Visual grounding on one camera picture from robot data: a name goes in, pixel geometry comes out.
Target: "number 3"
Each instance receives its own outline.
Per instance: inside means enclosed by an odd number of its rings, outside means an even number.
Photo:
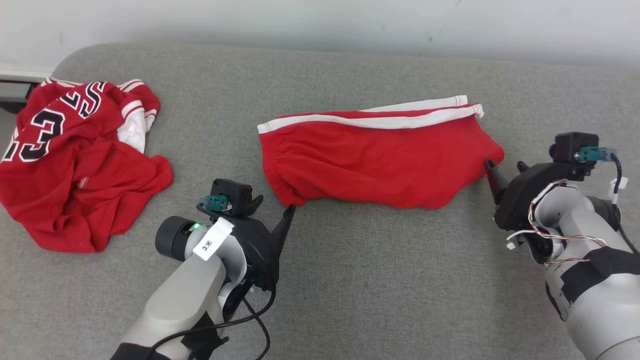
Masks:
[[[38,143],[24,143],[20,149],[20,159],[25,163],[36,161],[49,153],[49,142],[51,139],[62,134],[62,125],[65,122],[65,116],[57,111],[44,109],[31,119],[31,125],[41,127]],[[47,124],[51,125],[50,130],[46,130]],[[20,143],[14,141],[6,154],[3,161],[11,161],[15,155]]]

